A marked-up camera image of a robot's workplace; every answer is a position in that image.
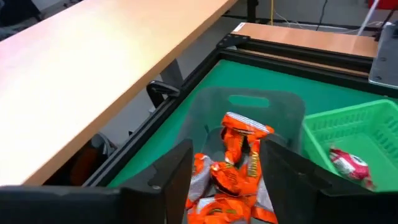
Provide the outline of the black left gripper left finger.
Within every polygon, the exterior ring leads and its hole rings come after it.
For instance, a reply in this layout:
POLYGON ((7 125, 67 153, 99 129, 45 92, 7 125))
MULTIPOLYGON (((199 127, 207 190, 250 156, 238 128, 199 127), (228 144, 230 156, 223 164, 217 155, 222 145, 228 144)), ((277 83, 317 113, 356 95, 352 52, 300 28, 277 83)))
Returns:
POLYGON ((185 139, 118 187, 1 187, 1 224, 181 223, 192 164, 185 139))

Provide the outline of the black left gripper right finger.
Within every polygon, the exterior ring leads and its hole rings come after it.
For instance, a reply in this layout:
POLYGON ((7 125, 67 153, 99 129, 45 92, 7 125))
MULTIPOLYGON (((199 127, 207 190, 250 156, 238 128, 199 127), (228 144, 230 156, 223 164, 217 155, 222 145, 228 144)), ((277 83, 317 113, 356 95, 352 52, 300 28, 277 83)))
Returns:
POLYGON ((261 141, 262 174, 279 223, 397 224, 397 193, 375 193, 271 139, 261 141))

